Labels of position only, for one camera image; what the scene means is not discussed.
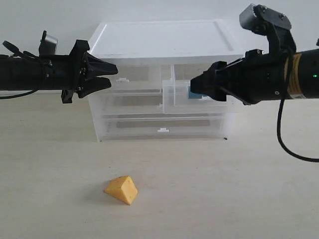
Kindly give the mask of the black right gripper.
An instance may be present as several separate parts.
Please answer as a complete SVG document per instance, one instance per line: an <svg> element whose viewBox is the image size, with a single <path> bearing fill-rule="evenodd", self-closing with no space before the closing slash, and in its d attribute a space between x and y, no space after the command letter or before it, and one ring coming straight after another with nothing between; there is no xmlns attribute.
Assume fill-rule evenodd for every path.
<svg viewBox="0 0 319 239"><path fill-rule="evenodd" d="M245 105L281 98L288 51L245 57L227 63L217 61L190 81L190 91L226 102L233 96Z"/></svg>

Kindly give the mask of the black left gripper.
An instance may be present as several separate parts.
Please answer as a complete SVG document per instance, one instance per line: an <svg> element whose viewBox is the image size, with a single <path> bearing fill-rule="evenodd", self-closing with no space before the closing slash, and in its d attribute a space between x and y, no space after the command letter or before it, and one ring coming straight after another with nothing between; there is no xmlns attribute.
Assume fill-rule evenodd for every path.
<svg viewBox="0 0 319 239"><path fill-rule="evenodd" d="M94 92L112 86L109 76L118 74L115 64L108 63L88 53L90 46L86 40L76 40L68 55L41 55L45 68L42 90L60 90L64 104L72 103L73 94L84 98Z"/></svg>

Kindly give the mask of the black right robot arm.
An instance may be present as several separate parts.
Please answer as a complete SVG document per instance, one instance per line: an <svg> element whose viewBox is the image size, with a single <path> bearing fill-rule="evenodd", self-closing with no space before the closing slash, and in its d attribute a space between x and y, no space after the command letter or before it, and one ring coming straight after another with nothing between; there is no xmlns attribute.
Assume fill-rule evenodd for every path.
<svg viewBox="0 0 319 239"><path fill-rule="evenodd" d="M319 51L295 53L290 71L288 65L287 52L272 55L251 50L234 62L213 63L191 79L190 91L220 102L233 96L245 105L279 100L283 94L286 99L317 99Z"/></svg>

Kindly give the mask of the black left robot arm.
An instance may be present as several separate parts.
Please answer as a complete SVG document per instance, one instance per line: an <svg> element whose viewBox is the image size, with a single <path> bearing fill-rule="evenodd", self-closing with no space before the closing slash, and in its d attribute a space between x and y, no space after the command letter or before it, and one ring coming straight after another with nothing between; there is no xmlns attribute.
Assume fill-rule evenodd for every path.
<svg viewBox="0 0 319 239"><path fill-rule="evenodd" d="M110 88L109 75L116 75L115 64L100 60L88 51L86 40L76 40L68 55L35 56L4 41L13 55L0 57L0 89L23 91L25 95L36 91L61 91L64 104L72 103L73 94L80 99Z"/></svg>

